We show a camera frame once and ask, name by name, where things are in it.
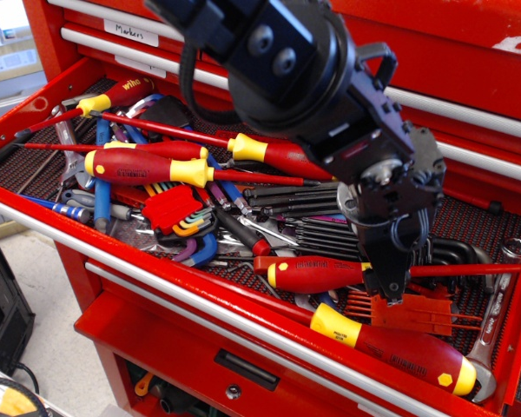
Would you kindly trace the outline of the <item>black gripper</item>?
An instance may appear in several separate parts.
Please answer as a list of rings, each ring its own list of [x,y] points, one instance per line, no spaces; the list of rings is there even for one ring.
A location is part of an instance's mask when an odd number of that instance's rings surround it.
[[[329,84],[294,137],[357,202],[350,218],[370,263],[368,294],[400,304],[419,231],[431,227],[443,198],[443,156],[430,131],[403,120],[385,95],[396,64],[385,44],[338,43],[326,58]]]

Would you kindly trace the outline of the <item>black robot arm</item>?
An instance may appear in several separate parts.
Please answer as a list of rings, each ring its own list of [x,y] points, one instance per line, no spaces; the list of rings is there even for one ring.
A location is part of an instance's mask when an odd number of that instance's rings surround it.
[[[286,137],[338,179],[340,211],[373,268],[367,291],[401,303],[413,255],[442,202],[445,163],[432,133],[404,120],[385,93],[397,67],[389,47],[356,46],[326,1],[150,1],[148,8],[183,36],[186,99],[198,52],[228,72],[234,111],[199,109],[199,117]]]

